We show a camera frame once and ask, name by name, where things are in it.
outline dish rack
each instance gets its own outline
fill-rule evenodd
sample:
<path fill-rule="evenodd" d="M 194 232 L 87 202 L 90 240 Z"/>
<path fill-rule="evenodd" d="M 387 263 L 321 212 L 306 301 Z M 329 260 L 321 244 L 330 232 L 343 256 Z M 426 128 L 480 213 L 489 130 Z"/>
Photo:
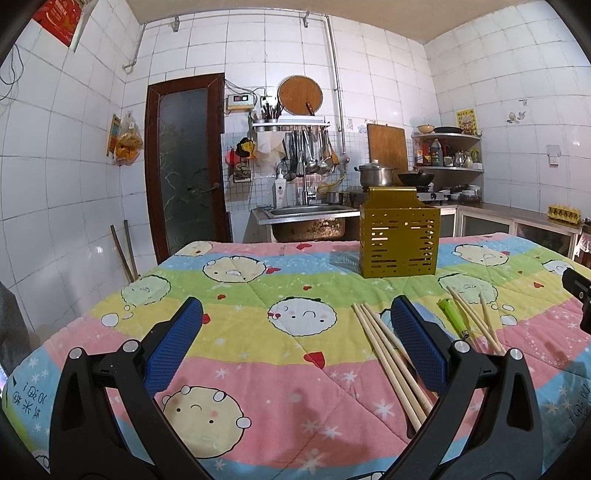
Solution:
<path fill-rule="evenodd" d="M 417 199 L 413 187 L 369 188 L 360 207 L 359 268 L 363 278 L 433 275 L 440 211 Z"/>

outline egg carton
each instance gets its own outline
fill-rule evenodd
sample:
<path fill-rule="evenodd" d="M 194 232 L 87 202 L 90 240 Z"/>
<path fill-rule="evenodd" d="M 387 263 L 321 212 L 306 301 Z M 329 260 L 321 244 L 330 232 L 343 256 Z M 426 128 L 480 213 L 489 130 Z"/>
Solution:
<path fill-rule="evenodd" d="M 581 210 L 566 205 L 550 205 L 548 207 L 548 217 L 578 225 L 581 221 Z"/>

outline ceiling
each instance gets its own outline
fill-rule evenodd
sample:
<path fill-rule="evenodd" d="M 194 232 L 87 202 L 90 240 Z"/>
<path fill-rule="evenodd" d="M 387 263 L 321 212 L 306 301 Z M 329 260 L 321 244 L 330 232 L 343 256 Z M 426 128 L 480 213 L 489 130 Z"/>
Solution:
<path fill-rule="evenodd" d="M 207 10 L 310 10 L 385 28 L 426 43 L 463 23 L 529 0 L 127 0 L 140 23 Z"/>

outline wooden chopstick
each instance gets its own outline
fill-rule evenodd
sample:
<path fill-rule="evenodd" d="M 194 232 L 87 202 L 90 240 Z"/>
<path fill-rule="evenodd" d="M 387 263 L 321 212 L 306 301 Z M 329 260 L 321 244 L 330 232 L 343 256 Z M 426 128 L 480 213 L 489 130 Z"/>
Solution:
<path fill-rule="evenodd" d="M 394 375 L 392 368 L 390 367 L 388 361 L 386 360 L 386 356 L 385 356 L 383 350 L 381 349 L 380 344 L 379 344 L 377 338 L 375 337 L 371 327 L 369 326 L 369 323 L 365 319 L 363 312 L 359 309 L 357 304 L 353 304 L 353 311 L 355 312 L 355 315 L 357 315 L 357 318 L 359 319 L 359 322 L 361 323 L 361 326 L 363 327 L 365 334 L 367 335 L 370 343 L 374 347 L 374 350 L 379 358 L 379 361 L 382 364 L 382 368 L 386 372 L 386 376 L 388 377 L 388 380 L 390 380 L 390 384 L 392 385 L 394 392 L 396 393 L 396 396 L 400 400 L 400 403 L 402 404 L 404 411 L 406 412 L 408 418 L 410 419 L 410 422 L 413 424 L 415 431 L 418 432 L 419 429 L 421 428 L 421 421 L 418 419 L 417 413 L 414 411 L 408 398 L 404 394 L 404 390 L 402 389 L 402 386 L 400 385 L 400 383 L 396 379 L 396 376 Z"/>
<path fill-rule="evenodd" d="M 394 346 L 398 349 L 398 351 L 404 355 L 404 358 L 406 360 L 408 360 L 408 363 L 412 365 L 413 361 L 408 356 L 406 349 L 403 347 L 402 342 L 398 339 L 398 337 L 396 335 L 394 335 L 393 331 L 388 328 L 388 326 L 382 321 L 382 319 L 379 317 L 379 315 L 374 312 L 374 310 L 369 305 L 369 303 L 365 302 L 363 304 L 363 306 L 371 314 L 373 319 L 376 321 L 376 323 L 379 325 L 379 327 L 382 329 L 382 331 L 386 334 L 388 339 L 390 339 L 390 341 L 394 344 Z"/>
<path fill-rule="evenodd" d="M 474 323 L 476 323 L 476 326 L 482 331 L 482 333 L 486 337 L 486 340 L 492 345 L 495 352 L 498 353 L 499 355 L 504 355 L 505 352 L 503 351 L 501 346 L 498 345 L 497 342 L 495 342 L 495 339 L 492 337 L 491 333 L 488 331 L 488 328 L 486 327 L 484 322 L 482 320 L 480 320 L 480 318 L 478 317 L 476 312 L 474 312 L 474 310 L 468 305 L 468 302 L 466 300 L 464 300 L 464 298 L 462 298 L 462 296 L 459 294 L 459 292 L 455 288 L 448 287 L 447 291 L 462 306 L 462 308 L 464 309 L 466 314 L 468 316 L 470 316 L 472 318 L 472 320 L 474 320 Z"/>
<path fill-rule="evenodd" d="M 429 415 L 433 409 L 433 405 L 432 405 L 431 401 L 425 395 L 425 392 L 423 392 L 423 390 L 421 389 L 421 387 L 419 386 L 417 381 L 414 379 L 414 377 L 411 374 L 408 367 L 404 364 L 404 361 L 402 360 L 402 357 L 400 356 L 398 351 L 396 351 L 392 347 L 390 342 L 388 342 L 388 338 L 385 336 L 382 329 L 378 326 L 378 322 L 375 320 L 373 315 L 371 315 L 370 312 L 367 311 L 367 308 L 365 307 L 365 305 L 361 305 L 361 310 L 365 312 L 365 316 L 369 320 L 370 326 L 373 328 L 374 332 L 378 334 L 383 345 L 386 347 L 386 350 L 388 351 L 388 353 L 390 354 L 390 356 L 392 357 L 392 359 L 396 363 L 398 370 L 402 373 L 402 376 L 404 377 L 406 382 L 408 382 L 408 385 L 412 389 L 414 395 L 417 397 L 417 400 L 420 403 L 421 408 L 426 413 L 426 415 Z"/>
<path fill-rule="evenodd" d="M 484 299 L 484 295 L 482 294 L 482 292 L 480 292 L 478 294 L 478 297 L 480 298 L 480 306 L 482 306 L 482 313 L 484 314 L 484 320 L 486 321 L 486 324 L 488 325 L 491 335 L 495 339 L 495 342 L 497 343 L 497 345 L 499 347 L 501 347 L 501 350 L 503 350 L 503 354 L 505 354 L 506 349 L 499 341 L 499 337 L 496 334 L 496 329 L 492 326 L 491 314 L 488 312 L 488 308 L 486 308 L 486 300 Z"/>

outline colorful quilt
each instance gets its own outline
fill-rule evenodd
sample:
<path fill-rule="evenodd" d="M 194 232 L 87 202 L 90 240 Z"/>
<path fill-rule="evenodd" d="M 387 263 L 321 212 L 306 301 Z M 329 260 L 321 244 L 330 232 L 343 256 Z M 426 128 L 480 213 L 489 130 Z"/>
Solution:
<path fill-rule="evenodd" d="M 591 271 L 495 234 L 442 239 L 434 276 L 365 280 L 358 249 L 356 242 L 190 244 L 33 352 L 8 378 L 2 408 L 50 468 L 51 409 L 68 351 L 108 352 L 142 339 L 194 296 L 204 325 L 155 399 L 212 477 L 376 480 L 410 442 L 408 424 L 351 304 L 368 302 L 389 323 L 392 299 L 404 293 L 456 338 L 437 307 L 451 285 L 476 310 L 482 292 L 501 342 L 525 353 L 548 467 L 591 403 L 591 338 L 579 329 L 581 304 L 561 275 L 569 266 Z M 484 338 L 478 344 L 491 352 Z M 109 395 L 134 454 L 149 461 L 117 392 Z M 477 392 L 448 458 L 461 451 L 481 400 Z"/>

